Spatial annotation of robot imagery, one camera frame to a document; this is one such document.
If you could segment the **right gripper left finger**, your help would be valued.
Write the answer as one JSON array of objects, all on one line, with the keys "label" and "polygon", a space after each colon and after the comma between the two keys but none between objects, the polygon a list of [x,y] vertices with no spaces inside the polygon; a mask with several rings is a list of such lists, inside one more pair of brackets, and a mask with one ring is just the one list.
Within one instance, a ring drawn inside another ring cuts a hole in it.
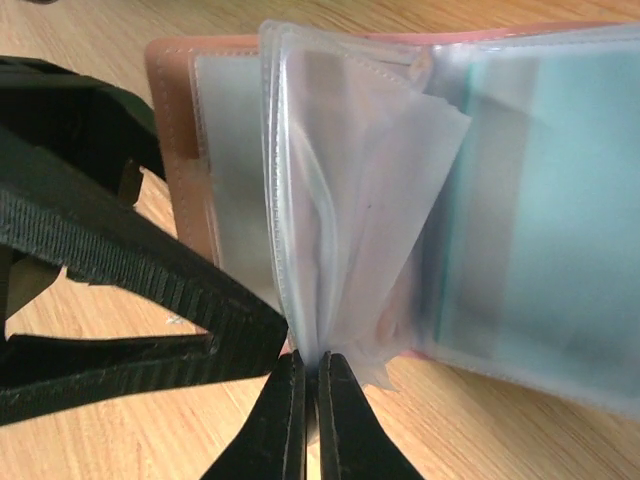
[{"label": "right gripper left finger", "polygon": [[278,359],[246,422],[202,478],[304,479],[306,445],[306,372],[294,351]]}]

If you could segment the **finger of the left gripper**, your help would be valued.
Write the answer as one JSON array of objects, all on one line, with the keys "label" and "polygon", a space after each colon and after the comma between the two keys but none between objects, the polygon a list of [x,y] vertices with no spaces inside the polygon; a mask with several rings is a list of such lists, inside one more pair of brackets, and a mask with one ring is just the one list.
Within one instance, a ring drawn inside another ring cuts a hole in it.
[{"label": "finger of the left gripper", "polygon": [[131,211],[15,189],[1,193],[1,241],[153,301],[199,335],[76,340],[16,335],[1,350],[1,421],[12,424],[126,395],[259,377],[281,352],[284,318]]}]

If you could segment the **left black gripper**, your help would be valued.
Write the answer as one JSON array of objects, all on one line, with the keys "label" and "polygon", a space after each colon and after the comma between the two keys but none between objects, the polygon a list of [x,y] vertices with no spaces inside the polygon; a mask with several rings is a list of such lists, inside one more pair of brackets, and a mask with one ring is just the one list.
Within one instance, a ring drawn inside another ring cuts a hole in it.
[{"label": "left black gripper", "polygon": [[67,268],[158,305],[164,234],[138,214],[164,175],[151,109],[121,88],[34,58],[1,61],[1,314]]}]

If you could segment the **teal credit card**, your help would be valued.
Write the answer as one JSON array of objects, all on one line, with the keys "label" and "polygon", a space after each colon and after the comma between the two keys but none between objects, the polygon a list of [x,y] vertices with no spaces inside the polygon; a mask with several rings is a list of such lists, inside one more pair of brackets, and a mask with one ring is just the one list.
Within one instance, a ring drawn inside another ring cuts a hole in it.
[{"label": "teal credit card", "polygon": [[639,378],[639,54],[493,51],[466,79],[438,342],[606,388]]}]

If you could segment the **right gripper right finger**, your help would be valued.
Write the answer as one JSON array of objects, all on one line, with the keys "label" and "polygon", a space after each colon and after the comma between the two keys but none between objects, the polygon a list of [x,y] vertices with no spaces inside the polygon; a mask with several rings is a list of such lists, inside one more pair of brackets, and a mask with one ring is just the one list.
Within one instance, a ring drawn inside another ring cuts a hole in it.
[{"label": "right gripper right finger", "polygon": [[327,352],[319,364],[317,409],[323,479],[423,478],[385,433],[341,354]]}]

